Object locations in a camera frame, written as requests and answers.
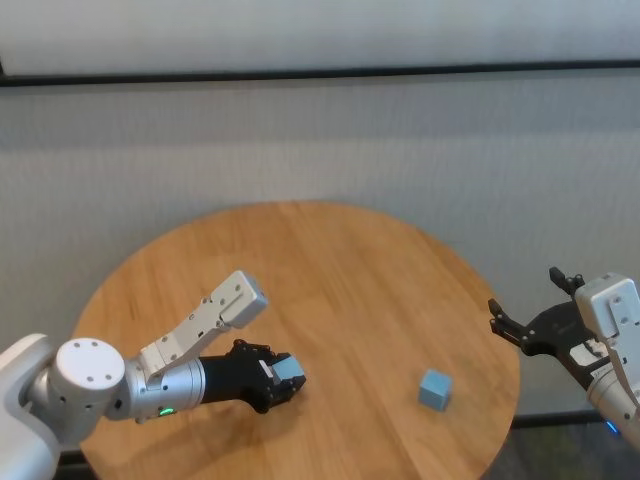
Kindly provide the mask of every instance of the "blue led light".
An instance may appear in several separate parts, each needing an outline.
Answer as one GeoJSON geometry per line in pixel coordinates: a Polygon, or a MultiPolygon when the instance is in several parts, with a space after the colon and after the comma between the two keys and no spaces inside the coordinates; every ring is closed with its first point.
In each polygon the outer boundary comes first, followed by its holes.
{"type": "Polygon", "coordinates": [[[610,421],[607,420],[607,427],[609,427],[609,430],[611,430],[613,433],[620,433],[620,430],[618,430],[618,427],[616,427],[613,423],[611,423],[610,421]]]}

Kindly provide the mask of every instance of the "wood grain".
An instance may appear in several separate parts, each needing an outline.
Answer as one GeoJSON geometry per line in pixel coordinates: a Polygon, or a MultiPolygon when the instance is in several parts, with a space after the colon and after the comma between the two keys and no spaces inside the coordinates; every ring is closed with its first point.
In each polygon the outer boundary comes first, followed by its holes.
{"type": "Polygon", "coordinates": [[[477,478],[516,407],[518,357],[492,336],[491,291],[448,247],[389,216],[262,204],[173,230],[94,294],[75,336],[125,356],[173,328],[235,269],[270,305],[234,338],[296,355],[307,384],[259,416],[240,402],[148,422],[102,421],[82,445],[110,479],[477,478]],[[454,379],[445,413],[417,402],[428,368],[454,379]]]}

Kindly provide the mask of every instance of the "floor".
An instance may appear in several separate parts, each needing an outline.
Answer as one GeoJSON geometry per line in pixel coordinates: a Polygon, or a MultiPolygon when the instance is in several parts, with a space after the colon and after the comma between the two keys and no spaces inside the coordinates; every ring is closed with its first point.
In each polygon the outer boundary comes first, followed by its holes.
{"type": "MultiPolygon", "coordinates": [[[[68,456],[55,480],[95,480],[68,456]]],[[[640,479],[640,453],[603,423],[511,430],[482,480],[640,479]]]]}

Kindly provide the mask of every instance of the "light blue block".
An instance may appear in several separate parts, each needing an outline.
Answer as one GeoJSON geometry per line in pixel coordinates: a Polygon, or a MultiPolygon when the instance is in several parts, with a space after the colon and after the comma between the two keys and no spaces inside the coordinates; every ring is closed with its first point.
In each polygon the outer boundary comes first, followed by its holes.
{"type": "Polygon", "coordinates": [[[280,360],[278,363],[271,365],[273,371],[280,380],[288,380],[293,377],[301,377],[304,375],[304,370],[295,359],[294,356],[287,357],[284,360],[280,360]]]}
{"type": "Polygon", "coordinates": [[[429,370],[422,377],[422,382],[420,382],[418,401],[427,407],[442,412],[449,401],[452,383],[453,381],[448,375],[437,370],[429,370]]]}

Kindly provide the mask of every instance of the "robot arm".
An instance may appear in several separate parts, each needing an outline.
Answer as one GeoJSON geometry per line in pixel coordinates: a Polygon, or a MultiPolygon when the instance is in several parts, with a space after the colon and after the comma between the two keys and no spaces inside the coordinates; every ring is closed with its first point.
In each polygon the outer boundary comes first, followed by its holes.
{"type": "Polygon", "coordinates": [[[237,271],[127,361],[98,339],[73,339],[57,351],[44,335],[18,341],[0,354],[0,478],[51,478],[61,445],[87,438],[102,416],[143,423],[233,399],[266,413],[290,400],[306,378],[277,377],[272,366],[288,353],[236,340],[226,355],[199,358],[218,335],[243,328],[266,304],[256,282],[237,271]]]}
{"type": "Polygon", "coordinates": [[[556,357],[586,390],[600,414],[640,450],[640,299],[629,278],[609,273],[585,284],[580,275],[549,275],[571,301],[545,310],[526,326],[489,300],[493,333],[528,356],[556,357]]]}

